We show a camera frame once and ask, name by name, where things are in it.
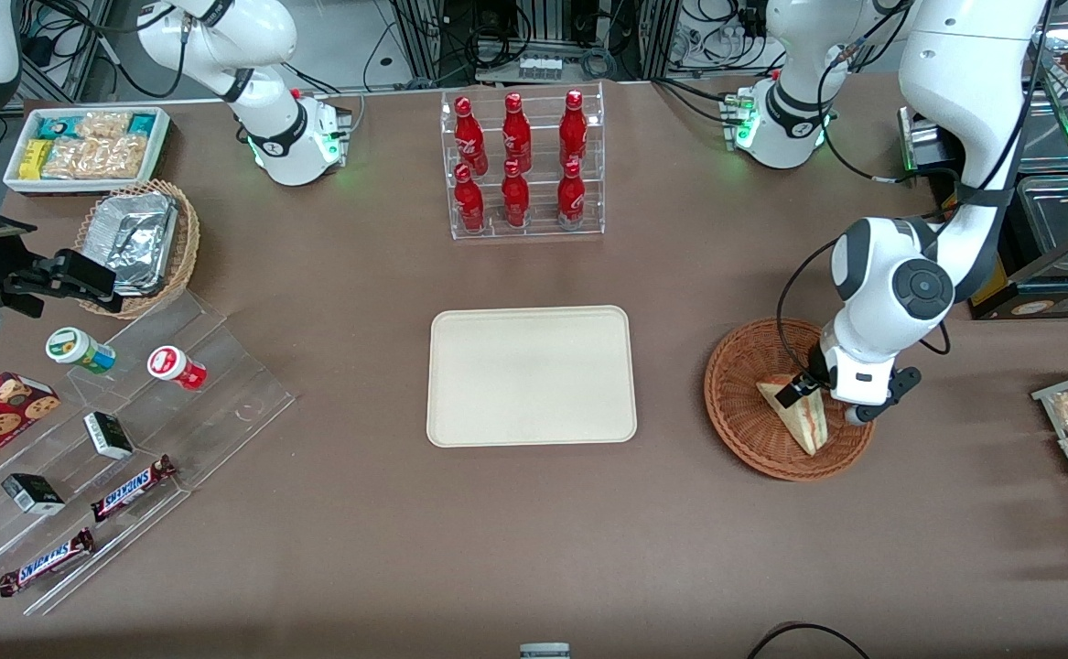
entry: table surface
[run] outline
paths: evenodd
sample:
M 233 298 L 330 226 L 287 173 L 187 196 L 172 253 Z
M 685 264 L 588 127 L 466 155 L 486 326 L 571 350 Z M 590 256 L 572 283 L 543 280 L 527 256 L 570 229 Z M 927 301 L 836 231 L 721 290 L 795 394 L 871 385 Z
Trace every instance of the table surface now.
M 1068 378 L 1068 321 L 959 310 L 953 355 L 902 355 L 924 385 L 854 467 L 756 474 L 706 417 L 713 346 L 770 316 L 792 268 L 851 221 L 930 197 L 826 151 L 768 170 L 655 87 L 604 92 L 608 234 L 522 246 L 451 241 L 438 93 L 371 97 L 349 167 L 300 189 L 253 167 L 225 106 L 170 106 L 166 176 L 202 222 L 191 288 L 299 399 L 60 609 L 20 617 L 0 599 L 0 656 L 504 658 L 566 641 L 579 658 L 726 658 L 784 621 L 871 656 L 1068 656 L 1068 464 L 1027 395 Z M 832 137 L 891 171 L 898 105 L 891 76 L 854 76 Z M 10 195 L 3 211 L 52 253 L 90 204 Z M 629 314 L 638 435 L 431 445 L 431 319 L 554 304 Z M 838 305 L 821 260 L 789 314 L 822 323 Z M 121 326 L 73 301 L 5 317 L 0 371 L 45 380 L 64 373 L 42 350 L 52 329 Z M 851 656 L 797 632 L 763 658 L 780 648 Z

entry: round wicker basket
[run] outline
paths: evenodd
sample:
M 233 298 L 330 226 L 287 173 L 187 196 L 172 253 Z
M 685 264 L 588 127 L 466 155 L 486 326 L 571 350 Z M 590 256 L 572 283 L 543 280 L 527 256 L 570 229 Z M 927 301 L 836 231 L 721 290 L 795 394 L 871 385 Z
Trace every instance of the round wicker basket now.
M 796 318 L 782 318 L 786 342 L 806 355 L 821 331 Z M 798 367 L 782 349 L 775 318 L 738 327 L 722 339 L 705 371 L 705 406 L 717 434 L 744 464 L 775 478 L 817 481 L 850 467 L 871 441 L 873 423 L 850 425 L 847 406 L 822 393 L 829 439 L 814 456 L 785 429 L 757 391 L 757 380 L 794 374 Z
M 191 207 L 188 197 L 182 190 L 166 181 L 148 181 L 131 185 L 123 190 L 112 191 L 110 197 L 141 195 L 143 192 L 163 192 L 166 195 L 174 197 L 179 203 L 175 236 L 171 238 L 171 255 L 163 274 L 163 288 L 156 295 L 146 298 L 124 298 L 123 311 L 120 313 L 108 312 L 98 308 L 97 304 L 87 303 L 87 301 L 78 303 L 91 313 L 135 320 L 158 305 L 170 304 L 171 300 L 179 297 L 179 293 L 185 292 L 188 286 L 191 271 L 195 268 L 195 249 L 200 247 L 200 220 L 195 217 L 195 208 Z M 87 241 L 87 230 L 91 226 L 92 217 L 94 217 L 94 208 L 90 209 L 90 213 L 87 214 L 87 220 L 82 221 L 82 226 L 78 230 L 78 238 L 74 241 L 74 249 L 78 251 L 81 251 L 82 244 Z

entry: red-lidded bottle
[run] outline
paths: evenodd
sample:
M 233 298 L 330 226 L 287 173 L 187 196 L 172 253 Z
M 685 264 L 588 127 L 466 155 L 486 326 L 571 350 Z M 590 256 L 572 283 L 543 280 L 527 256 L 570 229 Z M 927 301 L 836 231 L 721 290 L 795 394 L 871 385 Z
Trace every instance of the red-lidded bottle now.
M 468 163 L 473 176 L 484 176 L 489 171 L 488 156 L 484 155 L 484 131 L 476 117 L 472 116 L 472 104 L 464 96 L 453 101 L 457 110 L 457 151 L 461 162 Z
M 521 94 L 505 95 L 505 124 L 501 126 L 505 141 L 505 158 L 515 159 L 521 173 L 534 167 L 534 141 L 530 137 L 530 120 L 521 109 Z
M 579 178 L 581 166 L 578 158 L 571 158 L 563 170 L 562 183 L 559 183 L 559 224 L 566 231 L 579 230 L 583 224 L 583 197 L 586 195 L 586 185 Z
M 530 187 L 521 175 L 521 164 L 516 158 L 505 161 L 505 181 L 501 184 L 505 197 L 505 221 L 513 229 L 524 229 L 530 218 Z
M 586 158 L 586 115 L 583 113 L 583 93 L 571 89 L 566 93 L 566 113 L 559 125 L 560 160 L 562 167 L 578 158 Z
M 464 231 L 480 234 L 484 231 L 484 197 L 481 195 L 481 188 L 472 181 L 472 172 L 467 163 L 457 163 L 453 175 L 457 177 L 453 195 L 457 198 L 457 211 L 461 216 Z

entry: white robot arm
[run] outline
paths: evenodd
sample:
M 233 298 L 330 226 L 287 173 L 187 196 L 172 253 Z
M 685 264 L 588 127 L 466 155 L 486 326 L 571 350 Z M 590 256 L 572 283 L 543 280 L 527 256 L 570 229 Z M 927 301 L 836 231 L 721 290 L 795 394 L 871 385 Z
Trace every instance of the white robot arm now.
M 847 63 L 827 74 L 843 45 L 880 46 L 902 38 L 907 34 L 902 29 L 911 26 L 920 4 L 918 0 L 769 0 L 765 29 L 784 46 L 785 64 L 779 79 L 739 89 L 738 100 L 748 101 L 736 112 L 743 122 L 735 134 L 738 151 L 775 169 L 806 162 L 821 142 L 819 117 L 847 78 Z M 873 32 L 865 36 L 868 30 Z
M 342 163 L 344 122 L 334 108 L 296 97 L 273 67 L 287 62 L 297 45 L 294 18 L 282 3 L 174 0 L 144 5 L 138 25 L 170 5 L 183 11 L 141 29 L 139 41 L 156 62 L 187 73 L 233 108 L 257 163 L 276 183 L 311 183 Z
M 900 64 L 911 108 L 964 145 L 965 197 L 947 225 L 865 218 L 839 237 L 831 276 L 843 310 L 822 330 L 808 374 L 784 402 L 829 386 L 867 422 L 898 399 L 896 356 L 937 327 L 993 267 L 999 207 L 1009 200 L 1015 132 L 1024 97 L 1022 62 L 1046 0 L 928 0 L 918 9 Z M 976 76 L 956 75 L 976 62 Z M 914 370 L 910 378 L 917 379 Z

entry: plastic tray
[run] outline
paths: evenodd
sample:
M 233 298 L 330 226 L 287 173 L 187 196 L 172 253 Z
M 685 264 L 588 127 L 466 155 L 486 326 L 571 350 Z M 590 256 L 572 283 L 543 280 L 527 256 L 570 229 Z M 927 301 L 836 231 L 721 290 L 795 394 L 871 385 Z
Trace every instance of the plastic tray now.
M 634 434 L 630 331 L 616 305 L 446 311 L 431 321 L 428 439 L 437 446 Z
M 25 154 L 25 144 L 36 135 L 36 130 L 38 130 L 42 122 L 45 120 L 80 115 L 85 112 L 131 112 L 156 115 L 156 123 L 152 126 L 152 132 L 147 137 L 147 151 L 144 152 L 144 162 L 139 168 L 139 174 L 135 178 L 94 178 L 90 181 L 19 178 L 17 168 L 20 167 L 20 161 Z M 170 121 L 169 114 L 156 106 L 97 106 L 33 110 L 25 117 L 22 132 L 17 138 L 14 154 L 12 154 L 10 163 L 5 167 L 3 183 L 10 187 L 10 190 L 22 192 L 26 195 L 59 195 L 60 193 L 61 195 L 65 195 L 66 193 L 69 195 L 82 195 L 82 193 L 119 190 L 136 183 L 147 183 L 152 178 L 152 175 L 156 174 L 156 167 L 160 162 L 160 154 L 163 151 L 163 141 L 167 138 Z

